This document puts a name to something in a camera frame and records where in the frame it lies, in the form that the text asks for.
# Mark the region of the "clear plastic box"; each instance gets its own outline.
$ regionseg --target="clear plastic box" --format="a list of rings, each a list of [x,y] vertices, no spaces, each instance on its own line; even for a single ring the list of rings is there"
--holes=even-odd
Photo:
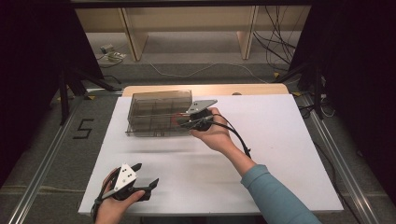
[[[180,127],[190,117],[184,114],[192,104],[191,91],[135,93],[128,115],[129,136],[166,137],[189,134]]]

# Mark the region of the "gray floor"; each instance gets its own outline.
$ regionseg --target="gray floor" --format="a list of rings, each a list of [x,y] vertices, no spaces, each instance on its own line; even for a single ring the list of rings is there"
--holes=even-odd
[[[102,69],[105,76],[114,76],[122,82],[119,84],[113,77],[106,77],[107,83],[118,87],[271,82],[274,80],[274,72],[281,72],[267,64],[266,57],[268,55],[257,41],[252,44],[250,59],[242,60],[234,33],[152,34],[148,39],[142,61],[139,63],[130,60],[123,34],[89,34],[89,38],[98,58],[101,56],[99,47],[110,43],[116,47],[118,52],[127,54],[122,63]],[[298,33],[294,33],[290,40],[297,43]],[[276,47],[276,50],[279,53],[282,52],[279,46]],[[274,55],[271,55],[270,62],[278,63],[276,65],[278,67],[287,68],[286,64],[279,64],[279,59]],[[111,65],[111,63],[102,60],[99,61],[99,64]],[[297,91],[295,80],[298,80],[298,77],[294,77],[286,83],[290,91]],[[95,88],[89,82],[86,82],[86,86]],[[106,134],[106,127],[110,122],[117,97],[117,95],[95,96],[93,99],[83,100],[79,105],[24,223],[92,222],[90,217],[78,214],[78,207]],[[13,214],[13,210],[31,183],[40,162],[51,146],[52,139],[60,128],[61,105],[57,98],[58,96],[55,95],[51,103],[51,110],[41,121],[41,126],[35,132],[35,138],[30,148],[23,153],[6,184],[0,190],[0,223],[7,223]],[[304,98],[296,98],[296,104],[304,105]],[[85,134],[85,132],[78,131],[78,126],[83,119],[93,119],[84,124],[92,128],[92,132],[87,139],[76,139],[75,137]],[[318,143],[329,155],[312,116],[304,121],[313,141]],[[364,196],[373,208],[378,223],[396,223],[394,204],[376,181],[364,158],[357,154],[357,149],[343,122],[336,114],[330,118],[325,117],[324,122]],[[320,151],[318,154],[332,179],[330,163]],[[335,184],[347,203],[352,206],[358,219],[364,220],[361,218],[345,181],[339,174],[336,174]],[[317,215],[323,223],[357,223],[346,206],[345,211],[341,213]],[[122,223],[138,222],[139,217],[125,217],[122,221]]]

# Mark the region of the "electrical outlet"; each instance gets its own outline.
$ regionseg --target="electrical outlet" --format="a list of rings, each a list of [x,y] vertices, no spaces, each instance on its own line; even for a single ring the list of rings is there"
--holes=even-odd
[[[102,53],[107,54],[109,52],[113,52],[114,47],[111,44],[103,45],[102,47],[100,47],[100,50],[102,51]]]

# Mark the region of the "white board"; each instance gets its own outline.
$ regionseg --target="white board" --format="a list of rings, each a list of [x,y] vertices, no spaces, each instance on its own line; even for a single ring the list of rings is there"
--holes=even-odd
[[[143,163],[135,187],[160,178],[147,202],[135,203],[136,216],[218,216],[260,213],[241,177],[221,154],[193,136],[127,136],[130,97],[115,106],[100,154],[79,212],[88,215],[103,180],[123,162]],[[312,211],[341,211],[341,205],[291,95],[200,96],[217,99],[213,105],[231,122],[251,148],[252,159]],[[234,142],[241,147],[236,136]]]

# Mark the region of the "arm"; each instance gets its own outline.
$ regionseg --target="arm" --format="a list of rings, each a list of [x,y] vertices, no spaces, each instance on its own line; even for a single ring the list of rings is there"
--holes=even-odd
[[[214,115],[219,114],[216,108],[210,108],[210,111]],[[214,116],[214,121],[227,124],[220,116]],[[233,143],[228,130],[212,125],[206,132],[192,130],[191,134],[230,160],[242,176],[241,183],[248,189],[268,223],[319,223],[312,212],[265,166],[257,165]]]

